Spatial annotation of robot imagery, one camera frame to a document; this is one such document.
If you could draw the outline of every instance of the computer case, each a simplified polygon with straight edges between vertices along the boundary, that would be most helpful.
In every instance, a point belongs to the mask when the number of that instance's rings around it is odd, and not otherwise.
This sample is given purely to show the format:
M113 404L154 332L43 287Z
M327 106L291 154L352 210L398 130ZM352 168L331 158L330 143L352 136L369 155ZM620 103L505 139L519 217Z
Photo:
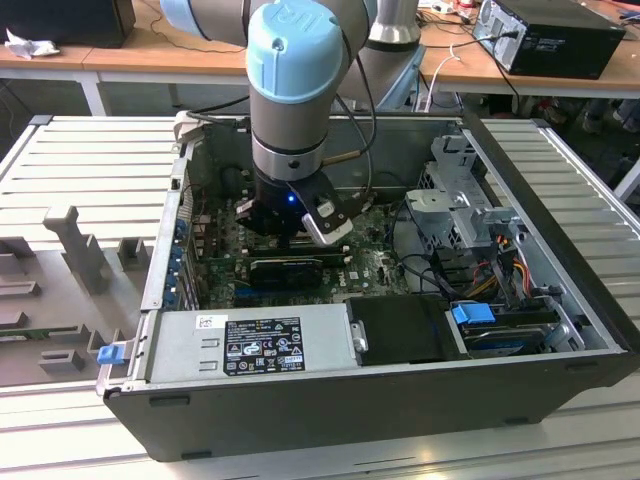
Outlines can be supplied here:
M507 32L517 37L503 37ZM625 33L570 0L485 0L473 30L511 75L592 80L600 78Z
M0 39L6 30L58 45L120 48L135 23L131 0L3 0Z

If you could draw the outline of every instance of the blue latch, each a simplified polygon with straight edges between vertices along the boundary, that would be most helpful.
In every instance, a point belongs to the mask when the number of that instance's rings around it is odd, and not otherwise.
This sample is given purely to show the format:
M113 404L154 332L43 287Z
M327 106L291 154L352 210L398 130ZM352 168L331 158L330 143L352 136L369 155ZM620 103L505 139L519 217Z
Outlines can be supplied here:
M185 234L187 233L187 222L185 222L184 220L182 220L181 218L176 220L176 231L175 231L175 235L176 238L181 239L182 237L185 236Z
M178 296L173 293L171 290L165 290L162 295L162 305L164 307L173 307L178 300Z
M496 317L488 303L461 303L451 312L458 325L496 322Z
M179 247L178 245L171 246L170 256L171 258L182 258L184 255L184 248Z
M106 345L98 351L98 365L123 365L124 345Z

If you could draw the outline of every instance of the table leg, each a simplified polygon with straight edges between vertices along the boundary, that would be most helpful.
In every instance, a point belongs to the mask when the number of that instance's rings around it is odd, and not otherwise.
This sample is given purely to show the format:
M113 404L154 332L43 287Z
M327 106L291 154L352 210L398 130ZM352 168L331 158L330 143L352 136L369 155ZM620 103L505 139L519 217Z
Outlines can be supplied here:
M178 86L175 83L169 84L169 97L171 98L171 106L173 108L180 108L182 106L180 95L178 94Z
M87 99L89 110L94 117L106 117L111 115L111 107L106 93L102 89L100 79L95 72L85 72L79 76L78 82Z
M640 185L640 160L636 162L629 173L622 179L614 190L614 193L620 200L626 201L638 185Z

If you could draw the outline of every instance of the floor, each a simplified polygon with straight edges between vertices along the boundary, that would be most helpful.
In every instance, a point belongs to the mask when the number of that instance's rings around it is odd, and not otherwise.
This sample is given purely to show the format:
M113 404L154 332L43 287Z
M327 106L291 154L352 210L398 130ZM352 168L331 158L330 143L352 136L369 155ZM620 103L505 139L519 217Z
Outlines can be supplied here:
M109 83L105 87L114 115L174 115L178 110L171 106L166 85ZM214 105L241 96L246 91L246 87L241 86L178 86L183 102L181 109ZM577 113L584 103L576 100L564 104L570 116L577 117L577 120L569 126L559 127L558 131L591 168L609 182L616 175L621 159L638 150L640 136L623 131L610 116L602 135L586 134L581 128L581 114ZM464 96L464 105L467 110L486 115L480 96ZM246 113L247 109L248 105L244 103L222 112ZM432 111L457 114L459 108L452 95L438 94ZM0 83L0 158L36 114L89 115L89 109L76 83L3 80ZM630 203L640 204L640 197L632 198Z

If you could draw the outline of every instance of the wooden table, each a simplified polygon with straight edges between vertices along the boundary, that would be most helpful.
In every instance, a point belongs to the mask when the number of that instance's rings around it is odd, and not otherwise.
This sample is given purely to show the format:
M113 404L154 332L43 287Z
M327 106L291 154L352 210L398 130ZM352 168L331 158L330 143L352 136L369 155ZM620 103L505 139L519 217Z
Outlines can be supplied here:
M93 115L110 113L109 103L101 89L101 84L105 82L169 84L174 105L180 103L176 84L248 83L244 50L217 42L210 43L174 29L159 13L159 0L133 0L133 3L137 21L123 48L62 47L62 54L59 56L31 61L16 58L7 50L0 49L0 77L79 82ZM587 4L612 19L618 17L618 7L605 1L587 0ZM448 46L471 40L460 27L439 27L426 27L422 43ZM461 47L456 53L462 61L450 61L442 68L436 90L511 92L481 46ZM422 63L425 76L430 79L440 62L448 55L448 49L427 49ZM601 79L597 81L539 77L510 77L510 80L522 95L640 98L640 40L624 41Z

